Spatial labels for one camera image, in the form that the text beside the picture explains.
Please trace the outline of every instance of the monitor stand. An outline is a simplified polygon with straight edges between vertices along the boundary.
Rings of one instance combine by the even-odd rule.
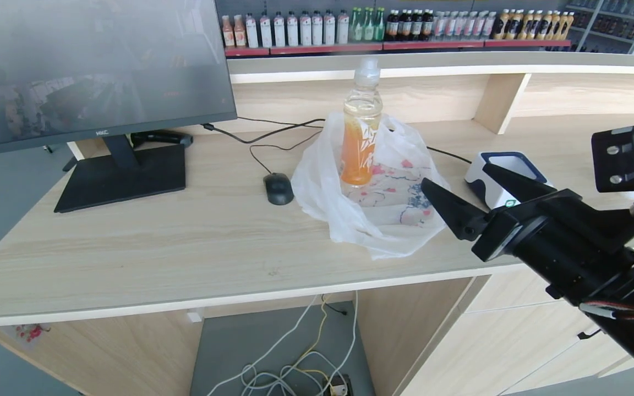
[[[184,146],[134,151],[125,135],[105,137],[110,156],[78,161],[56,213],[184,190]]]

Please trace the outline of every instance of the wooden panel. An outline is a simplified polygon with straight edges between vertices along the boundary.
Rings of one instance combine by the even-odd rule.
[[[472,284],[473,278],[462,278],[362,291],[360,336],[378,396],[397,394],[442,323],[461,315],[460,304],[469,303],[483,282],[463,299]]]
[[[504,133],[530,77],[529,73],[491,75],[473,119],[493,133]]]
[[[465,313],[402,396],[495,396],[569,348],[590,323],[565,302]]]
[[[599,333],[588,340],[579,340],[549,363],[509,388],[503,394],[527,391],[579,378],[593,376],[627,353],[608,335]]]
[[[634,75],[533,74],[513,117],[634,114]]]
[[[269,299],[267,301],[245,302],[243,304],[227,304],[219,306],[207,306],[204,308],[206,318],[217,318],[219,316],[252,314],[254,312],[273,311],[275,309],[298,308],[307,306],[314,296],[299,296],[298,298]],[[354,292],[344,291],[344,293],[333,293],[327,299],[328,303],[341,303],[342,301],[353,301]],[[322,304],[321,298],[315,299],[315,305]]]
[[[546,281],[527,266],[496,273],[491,275],[481,293],[468,306],[468,312],[553,303],[556,300],[544,291],[546,286]]]
[[[488,80],[487,75],[387,78],[378,92],[383,111],[406,123],[440,120],[471,120]],[[354,84],[350,81],[306,81],[264,84],[234,84],[237,113],[247,118],[304,123],[342,111],[344,99]],[[233,120],[214,123],[231,132],[273,130],[274,124]],[[200,125],[177,130],[208,134]]]
[[[202,323],[184,311],[54,323],[30,350],[0,344],[90,396],[187,396]]]
[[[624,358],[619,361],[611,364],[606,367],[605,370],[598,373],[599,378],[603,378],[606,376],[611,376],[613,374],[620,373],[621,371],[626,371],[634,368],[634,358],[632,356],[626,355]]]

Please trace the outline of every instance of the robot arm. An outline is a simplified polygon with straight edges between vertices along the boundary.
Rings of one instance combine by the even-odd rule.
[[[597,190],[634,191],[634,128],[591,139]],[[482,261],[510,254],[530,266],[553,298],[581,309],[634,357],[634,204],[598,211],[571,190],[558,191],[490,163],[483,168],[520,205],[486,213],[424,179],[422,190],[460,240]]]

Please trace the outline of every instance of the desk surface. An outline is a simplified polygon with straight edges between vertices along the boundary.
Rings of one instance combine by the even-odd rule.
[[[633,123],[634,115],[517,118],[502,136],[473,121],[413,126],[429,145],[466,157],[523,151],[557,187],[596,208],[621,208],[632,199],[594,190],[589,142],[592,132]],[[313,131],[265,143],[291,145]],[[302,150],[258,148],[257,155],[292,175]],[[465,163],[443,155],[435,163],[455,193],[473,200]],[[63,178],[0,242],[0,326],[460,278],[518,263],[509,256],[482,263],[448,230],[413,256],[372,261],[360,246],[333,243],[327,224],[296,201],[268,203],[264,174],[247,146],[207,135],[187,150],[184,191],[53,213]]]

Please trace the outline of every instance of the monitor screen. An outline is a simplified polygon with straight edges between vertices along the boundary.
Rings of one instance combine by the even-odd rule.
[[[213,0],[0,0],[0,152],[235,117]]]

